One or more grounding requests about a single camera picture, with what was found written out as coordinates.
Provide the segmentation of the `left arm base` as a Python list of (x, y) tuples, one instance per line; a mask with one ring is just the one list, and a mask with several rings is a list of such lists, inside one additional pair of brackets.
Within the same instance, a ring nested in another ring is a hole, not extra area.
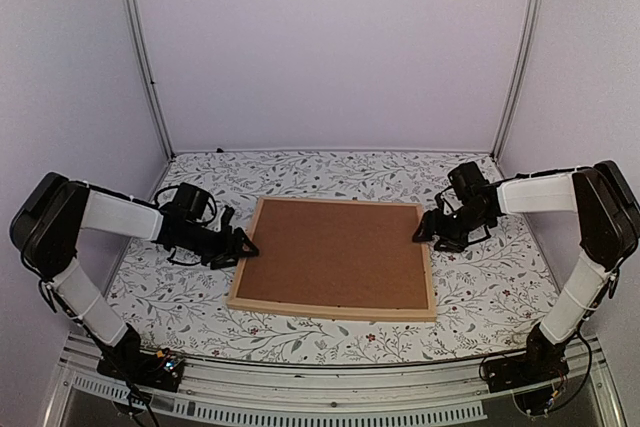
[(107, 347), (99, 360), (97, 372), (137, 386), (176, 393), (184, 367), (184, 358), (168, 348), (145, 353), (136, 346)]

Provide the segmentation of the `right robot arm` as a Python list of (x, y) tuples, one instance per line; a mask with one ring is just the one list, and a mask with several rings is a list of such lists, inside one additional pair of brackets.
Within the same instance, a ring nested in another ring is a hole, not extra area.
[(622, 264), (639, 246), (639, 203), (612, 160), (591, 167), (521, 174), (490, 182), (474, 162), (448, 174), (453, 208), (442, 193), (434, 209), (423, 214), (413, 240), (431, 242), (438, 251), (461, 253), (472, 245), (469, 235), (489, 231), (499, 218), (548, 212), (573, 212), (580, 231), (579, 255), (556, 304), (532, 329), (528, 347), (517, 362), (517, 374), (537, 383), (556, 364), (553, 347), (565, 344), (598, 308), (613, 297)]

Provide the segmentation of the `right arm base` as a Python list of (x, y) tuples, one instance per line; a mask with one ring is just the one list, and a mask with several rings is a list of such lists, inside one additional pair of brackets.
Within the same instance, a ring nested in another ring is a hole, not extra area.
[(528, 417), (546, 416), (563, 393), (569, 366), (561, 354), (542, 363), (526, 353), (487, 356), (479, 366), (479, 377), (491, 393), (511, 391), (516, 408)]

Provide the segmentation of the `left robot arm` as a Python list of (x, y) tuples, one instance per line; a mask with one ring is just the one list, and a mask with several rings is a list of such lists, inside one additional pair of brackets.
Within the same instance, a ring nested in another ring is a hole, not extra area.
[(258, 247), (232, 227), (231, 207), (217, 208), (206, 190), (188, 183), (168, 187), (167, 202), (147, 202), (59, 173), (47, 173), (18, 213), (9, 235), (23, 266), (38, 278), (52, 310), (62, 309), (98, 345), (113, 348), (111, 366), (128, 381), (148, 373), (148, 359), (131, 344), (140, 337), (108, 304), (82, 269), (77, 253), (82, 231), (145, 240), (169, 253), (182, 249), (212, 270), (256, 257)]

